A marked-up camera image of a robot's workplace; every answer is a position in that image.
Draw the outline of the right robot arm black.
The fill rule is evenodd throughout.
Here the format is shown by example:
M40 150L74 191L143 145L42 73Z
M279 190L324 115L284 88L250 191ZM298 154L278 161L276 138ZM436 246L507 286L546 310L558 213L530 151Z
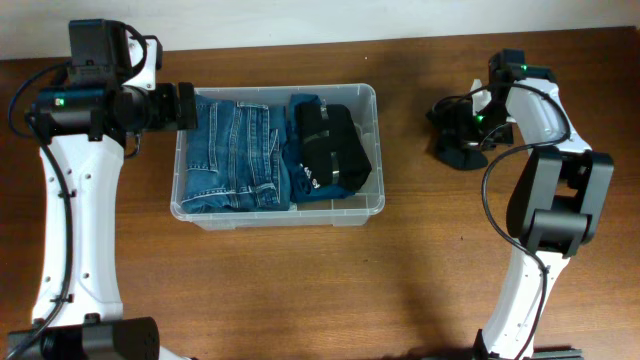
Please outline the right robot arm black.
M571 346L537 350L534 337L551 290L578 249L594 237L614 171L610 155L592 150L573 127L547 67L521 50L489 60L489 82L468 95L476 117L500 108L516 123L523 145L497 156L529 154L497 233L513 248L500 298L478 330L475 359L581 359Z

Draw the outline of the small black cloth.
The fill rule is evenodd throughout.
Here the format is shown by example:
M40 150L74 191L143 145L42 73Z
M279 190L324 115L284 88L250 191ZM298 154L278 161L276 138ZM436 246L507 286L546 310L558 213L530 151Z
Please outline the small black cloth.
M469 145L482 138L469 100L461 96L444 97L426 113L426 119L437 132L435 155L442 163L462 171L488 165L482 151L476 145Z

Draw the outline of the large black cloth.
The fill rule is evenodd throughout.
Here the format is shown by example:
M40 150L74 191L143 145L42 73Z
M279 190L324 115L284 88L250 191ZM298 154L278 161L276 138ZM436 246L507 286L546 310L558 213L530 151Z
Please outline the large black cloth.
M350 110L342 104L302 103L295 108L302 165L320 187L359 191L371 171Z

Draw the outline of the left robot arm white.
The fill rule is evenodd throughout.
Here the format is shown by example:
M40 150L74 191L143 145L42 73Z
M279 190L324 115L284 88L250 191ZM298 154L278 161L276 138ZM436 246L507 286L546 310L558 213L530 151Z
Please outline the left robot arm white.
M11 359L168 359L154 319L125 319L115 266L124 162L146 132L197 125L194 87L158 83L162 45L115 20L73 20L71 57L25 114L46 180L45 255L31 326Z

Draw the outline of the blue cloth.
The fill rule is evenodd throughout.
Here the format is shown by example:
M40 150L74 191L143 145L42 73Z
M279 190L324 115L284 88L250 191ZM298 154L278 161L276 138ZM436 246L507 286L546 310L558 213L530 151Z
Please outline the blue cloth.
M298 135L298 124L295 110L298 105L320 105L320 99L314 94L293 94L287 106L286 134L287 141L282 150L282 158L289 172L291 182L291 201L293 203L309 203L322 200L345 199L354 195L340 185L328 185L316 188L302 165L301 143Z

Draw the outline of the dark blue jeans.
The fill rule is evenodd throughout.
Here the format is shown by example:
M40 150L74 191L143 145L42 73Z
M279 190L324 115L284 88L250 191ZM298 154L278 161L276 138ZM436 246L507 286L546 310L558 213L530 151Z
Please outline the dark blue jeans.
M196 97L181 207L189 214L281 211L291 205L282 149L285 107Z

